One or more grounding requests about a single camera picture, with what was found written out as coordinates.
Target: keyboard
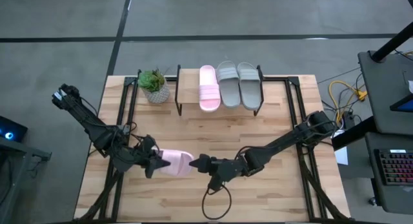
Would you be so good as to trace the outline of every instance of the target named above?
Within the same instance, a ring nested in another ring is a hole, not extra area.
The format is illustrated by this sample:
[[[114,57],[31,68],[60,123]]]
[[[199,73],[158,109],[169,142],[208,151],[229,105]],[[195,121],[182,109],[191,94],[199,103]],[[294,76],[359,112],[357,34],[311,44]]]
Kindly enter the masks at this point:
[[[413,186],[413,150],[376,150],[385,185]]]

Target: wooden tabletop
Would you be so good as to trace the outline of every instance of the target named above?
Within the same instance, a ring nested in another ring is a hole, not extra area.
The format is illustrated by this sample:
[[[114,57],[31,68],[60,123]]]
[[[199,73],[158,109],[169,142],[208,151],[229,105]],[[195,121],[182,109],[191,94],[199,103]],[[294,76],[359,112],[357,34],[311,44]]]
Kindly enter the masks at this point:
[[[200,153],[217,158],[233,158],[243,146],[262,146],[292,130],[285,86],[282,82],[264,82],[265,102],[258,116],[242,106],[221,107],[213,113],[200,111],[197,100],[199,70],[181,69],[178,101],[183,104],[179,116],[174,103],[175,83],[168,82],[170,97],[166,103],[151,104],[139,89],[134,110],[136,134],[150,134],[159,147],[178,149],[198,158]],[[322,110],[316,78],[298,76],[307,114]],[[109,76],[105,85],[99,117],[115,124],[124,76]],[[298,105],[294,96],[296,113]],[[125,116],[128,114],[126,103]],[[347,201],[331,146],[319,144],[315,150],[321,186],[337,208],[349,216]],[[89,157],[77,202],[75,217],[82,216],[103,189],[108,158],[97,152]],[[201,200],[210,176],[191,171],[176,178],[155,172],[145,178],[144,170],[132,167],[125,173],[118,221],[208,221],[201,211]],[[232,208],[220,221],[307,221],[307,210],[295,146],[274,156],[265,169],[249,178],[236,178],[227,183],[232,195]],[[316,214],[317,201],[312,193]],[[205,212],[216,217],[228,207],[225,191],[208,196]]]

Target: gray slide sandal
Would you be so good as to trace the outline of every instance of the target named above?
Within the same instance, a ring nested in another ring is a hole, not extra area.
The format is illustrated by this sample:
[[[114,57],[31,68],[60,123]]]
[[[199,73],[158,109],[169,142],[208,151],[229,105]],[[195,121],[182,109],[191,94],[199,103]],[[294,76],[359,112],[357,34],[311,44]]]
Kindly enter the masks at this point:
[[[231,61],[220,63],[216,74],[222,103],[227,108],[237,107],[241,103],[241,98],[239,97],[239,77],[235,64]]]
[[[239,89],[244,107],[247,110],[257,110],[261,103],[260,78],[258,70],[249,63],[238,64]]]

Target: pink slipper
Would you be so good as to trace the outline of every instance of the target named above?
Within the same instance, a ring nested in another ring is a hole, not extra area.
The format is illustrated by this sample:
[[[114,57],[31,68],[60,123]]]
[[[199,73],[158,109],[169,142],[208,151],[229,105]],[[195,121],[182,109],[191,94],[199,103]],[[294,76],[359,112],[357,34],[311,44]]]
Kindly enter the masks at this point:
[[[215,75],[215,68],[210,65],[199,69],[199,106],[205,112],[213,112],[221,104],[219,85]]]
[[[170,162],[169,166],[160,168],[162,173],[171,176],[185,176],[187,175],[192,167],[189,162],[194,160],[194,157],[188,152],[181,150],[161,150],[162,159]]]

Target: concrete floor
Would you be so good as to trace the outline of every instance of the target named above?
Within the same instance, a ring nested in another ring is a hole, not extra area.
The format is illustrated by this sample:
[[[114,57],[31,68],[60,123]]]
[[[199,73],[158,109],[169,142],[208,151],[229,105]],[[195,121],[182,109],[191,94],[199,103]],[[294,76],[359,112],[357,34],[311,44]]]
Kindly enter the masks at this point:
[[[114,37],[125,0],[0,0],[2,37]],[[407,26],[407,0],[132,0],[124,36],[230,34],[394,34]],[[196,68],[224,60],[260,64],[265,74],[315,74],[318,81],[358,67],[357,53],[388,39],[180,41],[122,43],[115,75],[137,69]],[[53,152],[27,178],[13,223],[68,221],[76,205],[88,138],[51,95],[62,83],[77,86],[98,107],[114,43],[0,43],[0,115],[29,128],[25,143]],[[400,50],[413,49],[413,41]],[[353,84],[359,70],[335,79]],[[319,84],[323,100],[329,79]],[[337,96],[339,85],[334,87]],[[368,101],[353,106],[363,119]],[[371,207],[368,179],[344,179],[353,218],[408,223],[413,216]]]

